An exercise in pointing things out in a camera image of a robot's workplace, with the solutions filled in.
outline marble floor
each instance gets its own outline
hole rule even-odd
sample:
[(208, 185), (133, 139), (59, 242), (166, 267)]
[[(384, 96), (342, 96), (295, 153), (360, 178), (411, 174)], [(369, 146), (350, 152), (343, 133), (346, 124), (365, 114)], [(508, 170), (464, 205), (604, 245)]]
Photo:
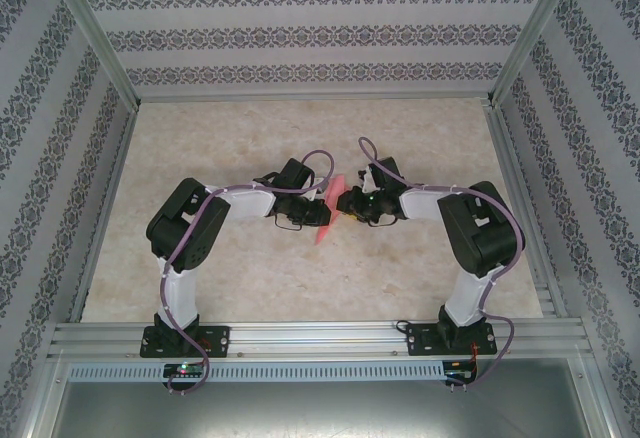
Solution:
[[(264, 101), (144, 104), (84, 310), (84, 322), (150, 321), (160, 276), (145, 229), (176, 185), (246, 183), (290, 157), (324, 148), (358, 184), (367, 165), (357, 138), (393, 156), (409, 180), (506, 191), (477, 99)], [(309, 165), (328, 169), (322, 157)], [(441, 223), (400, 221), (372, 229), (340, 216), (316, 230), (284, 231), (272, 218), (226, 223), (198, 276), (203, 321), (434, 319), (453, 289), (457, 263)], [(540, 317), (526, 258), (487, 306)]]

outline patterned wallpaper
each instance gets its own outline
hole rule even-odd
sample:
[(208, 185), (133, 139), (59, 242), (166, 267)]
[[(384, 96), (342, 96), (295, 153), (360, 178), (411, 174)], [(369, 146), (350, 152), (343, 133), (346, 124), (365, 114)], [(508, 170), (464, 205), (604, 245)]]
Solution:
[(537, 0), (88, 0), (144, 97), (488, 92)]
[(622, 436), (640, 436), (639, 13), (639, 0), (560, 0), (502, 104)]
[(130, 119), (62, 0), (0, 0), (0, 437), (66, 321)]

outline cable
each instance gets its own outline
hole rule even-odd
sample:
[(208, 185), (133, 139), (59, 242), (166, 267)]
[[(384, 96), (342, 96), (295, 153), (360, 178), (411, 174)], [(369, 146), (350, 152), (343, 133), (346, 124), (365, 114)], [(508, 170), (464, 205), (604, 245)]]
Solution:
[[(371, 149), (373, 150), (373, 155), (371, 155), (371, 153), (369, 153), (369, 151), (365, 147), (364, 143), (367, 143), (371, 147)], [(488, 319), (491, 319), (491, 320), (504, 321), (505, 323), (507, 323), (509, 325), (509, 336), (507, 338), (507, 342), (505, 343), (504, 347), (502, 348), (502, 350), (500, 350), (500, 353), (498, 353), (498, 356), (496, 356), (496, 359), (493, 360), (493, 363), (489, 366), (489, 368), (487, 368), (487, 370), (482, 375), (480, 375), (480, 377), (478, 379), (476, 379), (473, 383), (471, 383), (469, 385), (469, 387), (470, 386), (475, 386), (475, 385), (477, 385), (479, 383), (482, 383), (486, 379), (486, 377), (490, 373), (493, 372), (495, 367), (498, 366), (498, 364), (500, 363), (500, 361), (502, 360), (504, 355), (507, 353), (507, 350), (511, 346), (511, 342), (513, 341), (513, 337), (514, 337), (515, 331), (516, 331), (515, 330), (515, 325), (513, 324), (513, 321), (510, 318), (507, 318), (506, 316), (491, 315), (491, 314), (487, 313), (484, 310), (484, 305), (485, 305), (485, 303), (487, 301), (487, 298), (489, 297), (489, 293), (493, 289), (493, 287), (494, 287), (496, 281), (498, 280), (498, 278), (500, 278), (501, 276), (503, 276), (506, 273), (508, 273), (516, 265), (516, 263), (520, 259), (520, 255), (522, 255), (523, 242), (522, 242), (522, 234), (521, 234), (521, 231), (520, 231), (520, 227), (518, 226), (518, 222), (516, 221), (514, 216), (511, 214), (511, 212), (505, 206), (503, 206), (500, 202), (498, 202), (497, 200), (495, 200), (491, 196), (486, 195), (485, 193), (482, 193), (482, 192), (476, 191), (476, 190), (472, 190), (470, 188), (463, 188), (463, 187), (459, 187), (459, 186), (455, 186), (455, 185), (454, 186), (439, 186), (439, 185), (422, 185), (422, 184), (417, 184), (417, 183), (411, 183), (411, 182), (405, 180), (400, 175), (395, 174), (394, 172), (392, 172), (391, 170), (386, 168), (384, 165), (382, 165), (378, 161), (378, 150), (376, 149), (376, 145), (374, 145), (373, 142), (369, 138), (367, 138), (365, 136), (361, 136), (360, 138), (358, 138), (358, 145), (360, 145), (360, 149), (365, 154), (365, 156), (371, 161), (371, 163), (373, 163), (376, 167), (378, 167), (382, 172), (386, 173), (387, 175), (389, 175), (390, 177), (392, 177), (395, 180), (399, 181), (400, 183), (408, 186), (409, 188), (416, 188), (418, 190), (434, 191), (434, 192), (439, 192), (439, 193), (449, 192), (449, 193), (466, 193), (466, 194), (469, 194), (469, 195), (473, 195), (473, 196), (475, 196), (477, 198), (480, 198), (480, 199), (486, 201), (490, 205), (493, 205), (495, 208), (497, 208), (497, 210), (504, 215), (504, 217), (507, 219), (507, 221), (509, 222), (509, 224), (513, 228), (513, 231), (514, 231), (514, 233), (516, 235), (516, 252), (513, 255), (513, 258), (511, 259), (509, 264), (507, 266), (505, 266), (504, 268), (502, 268), (501, 270), (499, 270), (495, 275), (493, 275), (491, 277), (491, 279), (489, 280), (489, 283), (487, 284), (487, 287), (485, 288), (484, 292), (480, 296), (480, 303), (478, 304), (478, 308), (480, 309), (480, 313), (482, 313), (482, 315), (485, 318), (488, 318)]]
[(165, 293), (165, 285), (167, 282), (167, 277), (169, 276), (169, 272), (171, 271), (171, 264), (176, 260), (176, 258), (180, 255), (180, 253), (182, 253), (182, 250), (184, 249), (187, 242), (189, 241), (189, 238), (191, 237), (191, 234), (193, 233), (194, 228), (198, 224), (198, 221), (200, 221), (200, 218), (202, 217), (204, 211), (207, 209), (207, 206), (209, 206), (209, 203), (211, 203), (211, 201), (219, 194), (225, 193), (227, 191), (235, 191), (235, 190), (263, 190), (263, 191), (269, 191), (272, 193), (276, 192), (276, 193), (290, 193), (290, 194), (302, 195), (304, 193), (307, 193), (308, 191), (317, 190), (318, 188), (328, 184), (329, 180), (331, 179), (331, 176), (333, 175), (333, 170), (335, 168), (335, 161), (333, 159), (333, 156), (331, 156), (331, 154), (325, 150), (313, 150), (305, 155), (305, 157), (302, 159), (302, 163), (304, 163), (309, 157), (313, 155), (325, 155), (327, 158), (329, 158), (329, 172), (327, 173), (327, 176), (322, 181), (320, 181), (316, 185), (313, 185), (312, 183), (312, 186), (308, 188), (290, 190), (285, 188), (273, 188), (269, 186), (251, 184), (251, 185), (232, 185), (226, 188), (218, 188), (217, 190), (214, 190), (213, 192), (211, 192), (202, 202), (202, 205), (200, 205), (200, 208), (198, 209), (198, 212), (193, 217), (193, 220), (191, 221), (191, 224), (187, 228), (187, 231), (182, 236), (182, 239), (178, 242), (178, 245), (173, 250), (173, 253), (171, 253), (171, 256), (169, 256), (169, 259), (164, 265), (164, 270), (162, 271), (162, 280), (160, 280), (160, 302), (162, 303), (162, 308), (167, 314), (167, 318), (169, 319), (169, 322), (171, 323), (173, 328), (191, 346), (193, 346), (196, 349), (196, 351), (200, 353), (200, 355), (202, 355), (202, 364), (205, 367), (205, 370), (202, 374), (202, 377), (200, 378), (200, 381), (195, 383), (192, 387), (188, 388), (187, 390), (179, 391), (179, 390), (173, 389), (171, 387), (171, 382), (173, 381), (174, 377), (177, 375), (170, 376), (169, 380), (167, 381), (167, 388), (169, 389), (169, 393), (176, 392), (184, 396), (187, 393), (192, 393), (196, 391), (205, 383), (205, 381), (207, 381), (207, 378), (209, 377), (209, 371), (211, 369), (211, 363), (209, 362), (209, 356), (207, 355), (207, 352), (193, 338), (191, 338), (187, 333), (185, 333), (185, 331), (180, 327), (180, 325), (178, 325), (175, 318), (171, 314), (171, 310), (169, 308), (169, 304), (167, 303), (167, 296)]

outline beige tabletop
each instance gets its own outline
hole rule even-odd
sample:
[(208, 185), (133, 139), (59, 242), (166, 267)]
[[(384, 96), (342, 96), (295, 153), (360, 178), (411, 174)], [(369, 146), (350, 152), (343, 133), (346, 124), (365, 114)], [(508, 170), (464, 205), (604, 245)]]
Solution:
[[(382, 157), (393, 156), (409, 180), (460, 186), (488, 180), (507, 198), (476, 99), (144, 104), (83, 321), (152, 319), (160, 275), (145, 229), (183, 178), (246, 183), (323, 148), (355, 185), (368, 163), (357, 144), (361, 135)], [(328, 169), (322, 157), (308, 164), (318, 175)], [(312, 228), (278, 229), (273, 218), (225, 223), (198, 269), (201, 320), (434, 319), (453, 289), (458, 265), (441, 223), (372, 229), (341, 216), (318, 246), (315, 236)], [(495, 287), (487, 308), (542, 316), (526, 257)]]

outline damask pattern wall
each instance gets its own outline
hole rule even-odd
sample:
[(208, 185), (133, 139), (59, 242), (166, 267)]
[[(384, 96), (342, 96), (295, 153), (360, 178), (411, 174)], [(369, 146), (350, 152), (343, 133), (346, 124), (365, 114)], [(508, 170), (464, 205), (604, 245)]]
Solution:
[(0, 0), (0, 437), (68, 319), (131, 115), (62, 0)]
[(623, 436), (640, 436), (639, 17), (639, 0), (560, 0), (502, 105)]
[(488, 92), (537, 0), (88, 0), (143, 98)]

